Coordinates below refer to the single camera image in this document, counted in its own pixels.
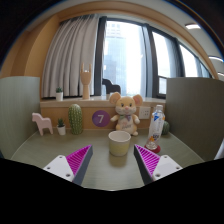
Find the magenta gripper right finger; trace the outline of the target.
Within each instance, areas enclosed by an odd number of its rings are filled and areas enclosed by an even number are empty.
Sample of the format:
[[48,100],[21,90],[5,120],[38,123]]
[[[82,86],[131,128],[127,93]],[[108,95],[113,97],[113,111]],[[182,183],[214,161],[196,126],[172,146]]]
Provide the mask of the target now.
[[159,156],[137,144],[134,145],[134,156],[145,185],[182,169],[182,167],[168,155]]

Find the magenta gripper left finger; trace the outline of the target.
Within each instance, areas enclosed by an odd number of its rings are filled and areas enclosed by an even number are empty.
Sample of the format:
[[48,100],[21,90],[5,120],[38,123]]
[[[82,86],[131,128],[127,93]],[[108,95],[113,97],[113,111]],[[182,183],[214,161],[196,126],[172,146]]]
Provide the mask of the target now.
[[68,156],[57,156],[44,167],[44,170],[76,185],[81,185],[92,155],[93,147],[87,145]]

